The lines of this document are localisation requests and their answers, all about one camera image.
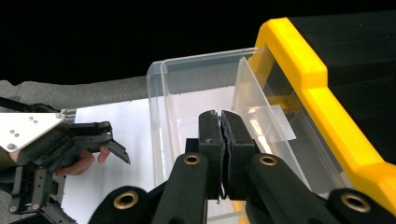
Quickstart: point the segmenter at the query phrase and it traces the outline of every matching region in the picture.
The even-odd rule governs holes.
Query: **robotic hand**
[[[18,152],[17,167],[0,176],[0,189],[11,195],[9,212],[35,214],[22,223],[76,223],[51,197],[58,194],[59,188],[54,173],[74,164],[81,150],[96,153],[103,146],[130,164],[126,149],[113,139],[108,121],[67,123],[65,110],[42,104],[8,105],[16,105],[8,108],[24,112],[0,114],[0,147]]]

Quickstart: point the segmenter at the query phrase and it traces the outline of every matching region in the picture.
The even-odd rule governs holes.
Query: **brass grommet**
[[[195,165],[198,164],[201,161],[201,159],[198,156],[190,155],[190,156],[185,156],[183,158],[183,161],[188,165]]]
[[[116,199],[114,199],[114,206],[121,210],[128,209],[134,206],[137,201],[139,201],[139,195],[136,193],[136,191],[129,190],[120,194]]]
[[[264,165],[276,165],[277,164],[277,160],[270,156],[260,157],[260,162]]]
[[[363,198],[355,194],[345,193],[341,195],[341,201],[350,209],[361,213],[367,213],[371,210],[370,204],[368,204]]]

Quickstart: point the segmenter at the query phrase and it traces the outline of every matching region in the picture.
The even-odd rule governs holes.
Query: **black background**
[[[0,80],[81,84],[151,63],[254,47],[269,19],[395,9],[393,1],[0,1]]]

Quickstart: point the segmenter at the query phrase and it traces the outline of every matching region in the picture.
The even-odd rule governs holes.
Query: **metal bracket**
[[[0,114],[0,147],[8,152],[20,150],[66,118],[64,113]]]

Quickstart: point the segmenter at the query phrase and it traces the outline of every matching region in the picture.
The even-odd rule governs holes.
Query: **clear plastic container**
[[[326,183],[331,183],[328,188],[325,186],[319,187],[318,191],[313,190],[315,193],[325,194],[334,189],[334,186],[344,186],[344,183],[333,183],[332,176],[339,176],[340,172],[326,168],[326,162],[333,166],[334,161],[328,159],[323,162],[320,155],[328,156],[323,153],[319,153],[315,161],[310,161],[306,156],[312,154],[311,151],[304,153],[304,167],[315,173],[310,174],[313,179],[306,178],[294,148],[290,146],[290,141],[296,139],[297,134],[298,139],[312,145],[312,138],[307,137],[311,132],[306,132],[306,128],[300,130],[292,127],[296,124],[297,127],[302,127],[299,121],[301,119],[296,122],[293,118],[298,115],[303,117],[304,113],[285,113],[280,105],[269,104],[249,65],[248,61],[252,57],[262,59],[260,63],[268,63],[270,68],[275,64],[269,49],[262,47],[176,58],[151,65],[148,70],[148,98],[155,186],[163,183],[171,174],[177,156],[185,151],[186,139],[198,138],[198,116],[207,110],[216,110],[218,114],[221,110],[229,110],[241,116],[260,150],[282,158],[310,189],[321,178],[325,178]],[[312,123],[308,120],[304,125],[311,127]],[[318,140],[312,148],[316,150],[323,144],[325,143]],[[234,202],[209,201],[207,221],[240,223],[241,214],[243,211],[236,211]]]

